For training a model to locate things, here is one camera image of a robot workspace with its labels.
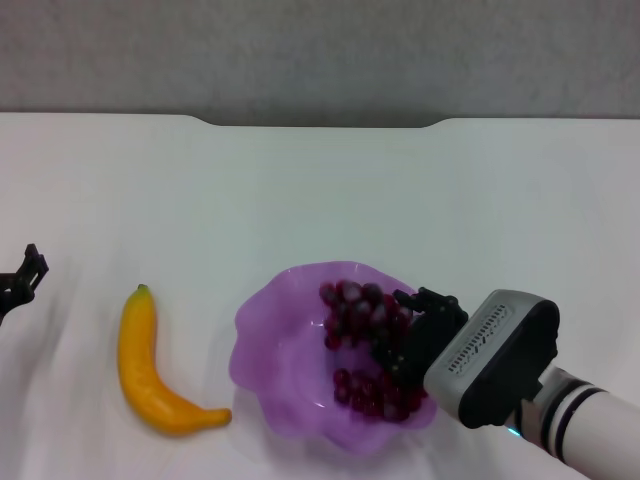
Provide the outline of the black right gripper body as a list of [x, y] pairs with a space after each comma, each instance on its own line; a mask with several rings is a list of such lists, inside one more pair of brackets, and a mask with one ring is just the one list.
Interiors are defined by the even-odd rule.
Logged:
[[435, 360], [468, 321], [460, 309], [425, 311], [411, 323], [399, 352], [399, 384], [418, 387]]

